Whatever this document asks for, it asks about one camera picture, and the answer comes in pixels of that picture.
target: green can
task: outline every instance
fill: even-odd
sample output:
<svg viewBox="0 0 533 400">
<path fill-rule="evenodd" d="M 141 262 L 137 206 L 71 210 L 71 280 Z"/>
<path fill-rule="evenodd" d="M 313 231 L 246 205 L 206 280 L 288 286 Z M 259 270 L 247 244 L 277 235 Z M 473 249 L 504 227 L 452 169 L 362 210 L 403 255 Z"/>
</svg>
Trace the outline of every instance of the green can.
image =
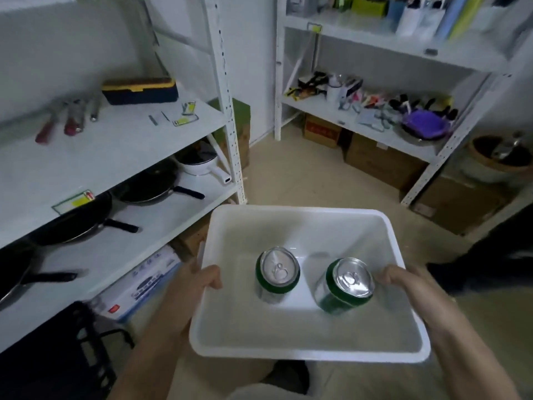
<svg viewBox="0 0 533 400">
<path fill-rule="evenodd" d="M 257 296 L 263 302 L 280 303 L 299 280 L 300 264 L 286 248 L 270 248 L 257 259 L 255 288 Z"/>
<path fill-rule="evenodd" d="M 357 258 L 332 262 L 313 292 L 316 304 L 333 315 L 342 314 L 370 300 L 375 284 L 367 266 Z"/>
</svg>

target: forearm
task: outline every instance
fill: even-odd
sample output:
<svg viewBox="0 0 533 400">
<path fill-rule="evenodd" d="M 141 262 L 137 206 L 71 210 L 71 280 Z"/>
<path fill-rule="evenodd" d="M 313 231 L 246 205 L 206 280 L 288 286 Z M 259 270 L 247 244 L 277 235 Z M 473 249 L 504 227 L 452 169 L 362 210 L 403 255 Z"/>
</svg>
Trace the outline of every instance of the forearm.
<svg viewBox="0 0 533 400">
<path fill-rule="evenodd" d="M 126 369 L 118 378 L 109 400 L 165 400 L 177 359 L 185 343 L 165 320 L 160 309 L 133 350 Z"/>
<path fill-rule="evenodd" d="M 454 400 L 519 400 L 514 383 L 465 318 L 450 333 L 431 333 Z"/>
</svg>

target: can pull tab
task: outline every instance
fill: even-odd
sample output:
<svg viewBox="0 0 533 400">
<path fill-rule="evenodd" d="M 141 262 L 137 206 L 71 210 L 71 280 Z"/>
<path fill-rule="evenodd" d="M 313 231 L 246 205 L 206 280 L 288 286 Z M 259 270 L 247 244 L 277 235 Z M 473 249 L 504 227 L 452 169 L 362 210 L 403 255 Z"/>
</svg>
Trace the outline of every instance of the can pull tab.
<svg viewBox="0 0 533 400">
<path fill-rule="evenodd" d="M 282 281 L 289 275 L 289 271 L 284 268 L 281 262 L 278 262 L 276 267 L 272 270 L 272 274 L 274 275 L 275 280 Z"/>
<path fill-rule="evenodd" d="M 359 284 L 359 276 L 352 272 L 347 272 L 346 274 L 343 274 L 341 278 L 348 286 Z"/>
</svg>

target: red label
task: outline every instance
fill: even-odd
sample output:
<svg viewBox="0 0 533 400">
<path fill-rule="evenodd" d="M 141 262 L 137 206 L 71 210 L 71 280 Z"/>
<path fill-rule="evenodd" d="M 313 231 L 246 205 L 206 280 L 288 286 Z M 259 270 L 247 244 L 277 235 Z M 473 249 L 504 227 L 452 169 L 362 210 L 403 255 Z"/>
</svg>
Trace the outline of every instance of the red label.
<svg viewBox="0 0 533 400">
<path fill-rule="evenodd" d="M 337 138 L 338 131 L 330 129 L 328 127 L 313 123 L 313 122 L 307 122 L 307 130 L 311 133 L 315 133 L 317 135 L 324 136 L 328 139 L 335 140 Z"/>
<path fill-rule="evenodd" d="M 113 307 L 110 308 L 108 311 L 109 311 L 111 314 L 113 314 L 113 313 L 116 312 L 118 309 L 120 309 L 120 306 L 117 305 L 117 304 L 115 304 L 115 305 L 113 305 Z"/>
</svg>

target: shelving unit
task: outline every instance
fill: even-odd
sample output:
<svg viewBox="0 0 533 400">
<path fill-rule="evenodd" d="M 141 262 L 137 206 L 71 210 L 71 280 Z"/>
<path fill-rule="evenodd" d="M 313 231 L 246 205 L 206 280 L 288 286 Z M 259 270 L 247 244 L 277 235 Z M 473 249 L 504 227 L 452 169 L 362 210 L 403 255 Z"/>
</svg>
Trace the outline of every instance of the shelving unit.
<svg viewBox="0 0 533 400">
<path fill-rule="evenodd" d="M 276 140 L 281 140 L 281 127 L 285 123 L 282 118 L 282 107 L 285 104 L 341 125 L 352 132 L 428 162 L 429 165 L 424 173 L 408 194 L 404 196 L 401 202 L 404 206 L 411 205 L 454 150 L 462 144 L 476 123 L 509 90 L 524 66 L 533 61 L 533 31 L 531 31 L 529 20 L 526 19 L 524 21 L 523 18 L 518 16 L 516 16 L 516 26 L 512 29 L 507 27 L 504 31 L 505 35 L 512 35 L 506 42 L 502 42 L 502 37 L 491 36 L 494 33 L 467 31 L 458 39 L 440 43 L 433 40 L 423 42 L 412 37 L 397 37 L 391 30 L 387 19 L 363 17 L 351 11 L 339 12 L 338 10 L 325 10 L 309 18 L 301 18 L 287 15 L 286 8 L 287 0 L 278 0 L 275 94 Z M 533 0 L 519 0 L 517 5 L 513 7 L 512 13 L 521 14 L 522 16 L 524 11 L 533 12 Z M 284 84 L 285 33 L 287 29 L 309 33 L 310 43 L 312 43 L 311 41 L 314 37 L 311 71 L 316 68 L 322 37 L 330 37 L 471 69 L 477 73 L 483 73 L 484 80 L 481 86 L 473 92 L 468 104 L 457 118 L 454 124 L 454 132 L 448 141 L 440 144 L 436 143 L 433 146 L 417 146 L 404 140 L 394 129 L 379 132 L 369 126 L 356 123 L 357 115 L 355 112 L 331 109 L 331 107 L 326 105 L 322 95 L 309 97 L 301 101 L 285 97 L 283 94 L 288 87 L 295 85 L 297 73 L 300 70 L 307 49 L 305 47 L 301 49 L 288 84 Z"/>
<path fill-rule="evenodd" d="M 0 0 L 0 11 L 9 6 Z M 17 8 L 71 0 L 17 0 Z M 40 271 L 79 270 L 73 282 L 34 284 L 17 300 L 0 310 L 0 351 L 76 300 L 89 300 L 168 243 L 202 216 L 236 195 L 246 203 L 237 142 L 232 97 L 224 59 L 224 42 L 218 15 L 219 0 L 203 0 L 213 70 L 221 111 L 178 87 L 174 103 L 110 106 L 104 104 L 97 122 L 86 122 L 84 132 L 69 137 L 57 126 L 50 144 L 35 143 L 47 120 L 36 115 L 0 131 L 0 247 L 58 217 L 52 206 L 85 190 L 100 194 L 121 181 L 224 129 L 232 182 L 222 185 L 212 174 L 180 174 L 179 185 L 205 194 L 204 200 L 170 194 L 153 205 L 114 202 L 112 218 L 141 227 L 137 234 L 104 227 L 89 238 L 44 250 Z M 159 44 L 153 28 L 154 52 Z M 196 101 L 199 120 L 174 126 L 182 103 Z M 150 120 L 154 117 L 157 126 Z"/>
</svg>

